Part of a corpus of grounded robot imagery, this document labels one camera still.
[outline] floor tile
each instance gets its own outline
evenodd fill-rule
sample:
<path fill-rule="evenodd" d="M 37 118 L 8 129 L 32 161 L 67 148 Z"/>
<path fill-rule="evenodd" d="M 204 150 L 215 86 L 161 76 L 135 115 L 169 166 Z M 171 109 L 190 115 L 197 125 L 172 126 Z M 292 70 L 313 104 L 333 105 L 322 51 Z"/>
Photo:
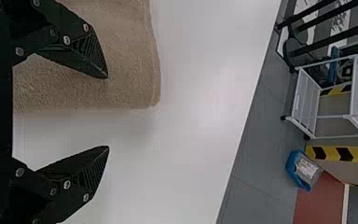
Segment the floor tile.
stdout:
<path fill-rule="evenodd" d="M 223 216 L 224 224 L 264 224 L 269 223 L 267 209 L 269 196 L 238 179 L 233 180 L 228 204 Z"/>
<path fill-rule="evenodd" d="M 297 194 L 294 224 L 341 224 L 344 185 L 323 172 L 311 193 Z"/>
<path fill-rule="evenodd" d="M 348 202 L 348 224 L 358 224 L 358 187 L 350 187 Z"/>
<path fill-rule="evenodd" d="M 269 198 L 268 199 L 268 224 L 292 224 L 295 212 L 294 203 L 283 203 L 282 201 Z"/>
<path fill-rule="evenodd" d="M 297 187 L 285 171 L 298 149 L 293 127 L 280 121 L 283 104 L 269 90 L 259 90 L 246 124 L 233 175 L 286 203 L 296 202 Z"/>
<path fill-rule="evenodd" d="M 269 40 L 268 49 L 276 50 L 278 47 L 280 35 L 274 30 L 271 35 L 271 39 Z"/>
<path fill-rule="evenodd" d="M 275 52 L 275 49 L 268 49 L 261 70 L 261 83 L 282 103 L 284 103 L 286 99 L 290 78 L 289 67 L 283 58 Z"/>
<path fill-rule="evenodd" d="M 229 199 L 229 195 L 232 189 L 232 183 L 233 183 L 233 178 L 230 178 L 227 184 L 227 188 L 226 188 L 226 192 L 225 192 L 225 197 L 223 198 L 223 202 L 222 205 L 220 207 L 220 212 L 219 212 L 219 216 L 217 218 L 216 224 L 223 224 L 223 216 L 226 212 L 226 208 L 228 205 L 228 199 Z"/>

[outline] metal frame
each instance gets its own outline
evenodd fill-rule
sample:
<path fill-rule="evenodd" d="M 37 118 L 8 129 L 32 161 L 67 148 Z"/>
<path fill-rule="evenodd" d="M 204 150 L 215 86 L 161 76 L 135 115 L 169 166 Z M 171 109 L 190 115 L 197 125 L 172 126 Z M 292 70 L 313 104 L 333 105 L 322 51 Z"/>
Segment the metal frame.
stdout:
<path fill-rule="evenodd" d="M 92 26 L 54 0 L 0 0 L 0 223 L 55 224 L 96 193 L 109 147 L 32 171 L 12 157 L 12 67 L 37 53 L 86 75 L 107 78 Z"/>
<path fill-rule="evenodd" d="M 297 118 L 296 113 L 298 113 L 298 110 L 299 110 L 298 106 L 297 106 L 297 104 L 299 102 L 299 97 L 305 98 L 306 94 L 308 94 L 306 92 L 308 90 L 307 87 L 305 90 L 301 90 L 301 88 L 302 88 L 301 81 L 304 78 L 307 78 L 307 80 L 312 80 L 312 84 L 316 84 L 316 82 L 313 81 L 313 79 L 307 74 L 307 72 L 304 69 L 308 68 L 308 67 L 312 67 L 312 66 L 323 65 L 326 63 L 338 62 L 338 61 L 347 60 L 347 59 L 354 59 L 353 77 L 352 77 L 352 82 L 351 82 L 351 107 L 350 107 L 351 110 L 350 110 L 350 113 L 342 114 L 342 115 L 308 116 L 308 117 Z M 352 125 L 358 130 L 358 109 L 357 109 L 358 108 L 358 72 L 356 69 L 358 69 L 358 54 L 351 55 L 348 57 L 337 58 L 335 60 L 329 60 L 329 61 L 325 61 L 325 62 L 321 62 L 321 63 L 312 63 L 312 64 L 297 67 L 296 70 L 299 71 L 299 75 L 298 75 L 298 81 L 296 84 L 296 96 L 295 96 L 295 100 L 293 102 L 292 114 L 289 117 L 285 117 L 285 119 L 289 120 L 293 124 L 295 124 L 297 126 L 297 128 L 299 128 L 303 133 L 305 133 L 310 139 L 332 139 L 332 138 L 342 138 L 342 137 L 358 137 L 358 134 L 320 136 L 320 135 L 317 135 L 317 133 L 315 133 L 315 130 L 310 130 L 310 126 L 308 124 L 302 124 L 302 121 L 304 119 L 308 119 L 308 120 L 314 119 L 315 122 L 317 119 L 346 119 L 346 120 L 350 121 L 352 123 Z M 319 109 L 320 92 L 331 88 L 331 87 L 329 87 L 329 88 L 323 89 L 319 85 L 318 85 L 318 87 L 319 87 L 319 91 L 317 93 L 318 101 L 316 102 L 315 105 L 312 105 L 312 106 L 315 106 L 315 109 L 317 109 L 317 110 Z"/>
<path fill-rule="evenodd" d="M 310 13 L 317 11 L 323 7 L 326 7 L 330 4 L 333 4 L 336 2 L 335 0 L 323 0 L 317 4 L 315 4 L 312 7 L 309 7 L 305 9 L 304 11 L 287 18 L 285 21 L 279 23 L 276 25 L 277 30 L 281 30 L 283 27 L 288 27 L 289 30 L 289 39 L 295 38 L 297 39 L 299 37 L 299 34 L 302 32 L 305 32 L 307 29 L 309 29 L 312 26 L 318 25 L 321 22 L 327 21 L 336 15 L 339 15 L 347 10 L 350 10 L 354 7 L 358 6 L 358 0 L 350 1 L 349 3 L 346 3 L 340 7 L 337 7 L 327 13 L 324 13 L 323 15 L 317 17 L 316 19 L 312 21 L 308 21 L 306 23 L 296 23 L 297 21 L 300 21 L 305 16 L 308 16 Z M 312 51 L 316 49 L 321 49 L 323 47 L 329 46 L 331 44 L 334 44 L 340 40 L 349 38 L 351 36 L 358 35 L 358 26 L 352 27 L 349 30 L 346 30 L 344 32 L 341 32 L 337 35 L 329 36 L 325 39 L 319 40 L 315 43 L 312 43 L 310 45 L 302 45 L 297 44 L 294 41 L 288 41 L 286 40 L 287 45 L 284 45 L 284 59 L 287 62 L 287 64 L 293 69 L 294 67 L 300 65 L 300 63 L 303 62 L 303 60 L 296 60 L 297 57 L 303 56 L 305 54 L 310 54 Z"/>

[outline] white shelf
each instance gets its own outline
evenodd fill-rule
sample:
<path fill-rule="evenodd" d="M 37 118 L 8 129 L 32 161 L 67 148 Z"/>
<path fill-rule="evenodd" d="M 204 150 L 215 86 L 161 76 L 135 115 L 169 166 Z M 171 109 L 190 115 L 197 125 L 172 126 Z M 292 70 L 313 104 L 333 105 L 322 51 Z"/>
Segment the white shelf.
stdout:
<path fill-rule="evenodd" d="M 292 115 L 286 119 L 293 122 L 311 139 L 358 136 L 358 57 L 353 56 L 352 58 L 353 74 L 351 83 L 337 85 L 351 85 L 351 94 L 346 96 L 347 98 L 351 97 L 350 100 L 346 101 L 348 109 L 342 111 L 341 114 L 331 114 L 330 112 L 326 115 L 325 111 L 319 113 L 321 92 L 331 88 L 322 89 L 303 68 L 299 68 Z M 337 59 L 337 61 L 340 60 L 348 60 L 348 58 Z"/>

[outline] red floor mat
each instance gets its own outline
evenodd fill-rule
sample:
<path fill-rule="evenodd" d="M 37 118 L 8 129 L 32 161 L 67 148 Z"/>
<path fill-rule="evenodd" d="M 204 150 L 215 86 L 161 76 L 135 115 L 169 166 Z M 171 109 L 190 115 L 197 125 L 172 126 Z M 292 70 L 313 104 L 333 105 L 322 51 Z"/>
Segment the red floor mat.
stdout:
<path fill-rule="evenodd" d="M 344 185 L 323 172 L 311 193 L 298 190 L 294 224 L 341 224 Z"/>

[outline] white metal rack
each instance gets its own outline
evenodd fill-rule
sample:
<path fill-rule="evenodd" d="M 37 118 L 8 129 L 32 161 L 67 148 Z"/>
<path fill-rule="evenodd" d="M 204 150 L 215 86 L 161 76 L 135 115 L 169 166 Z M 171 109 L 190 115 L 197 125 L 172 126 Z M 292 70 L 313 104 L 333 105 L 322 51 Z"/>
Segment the white metal rack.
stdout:
<path fill-rule="evenodd" d="M 353 59 L 352 81 L 342 85 L 351 84 L 351 94 L 345 96 L 346 100 L 335 96 L 321 99 L 321 93 L 331 88 L 322 88 L 304 68 L 347 59 Z M 290 120 L 311 139 L 358 137 L 358 55 L 309 64 L 297 69 L 299 73 L 292 114 L 285 119 Z M 339 112 L 329 113 L 328 110 L 322 111 L 320 108 L 321 101 L 332 101 L 324 102 L 324 105 L 327 105 L 325 107 L 331 108 L 338 104 L 338 100 L 342 104 L 342 99 L 346 106 Z"/>

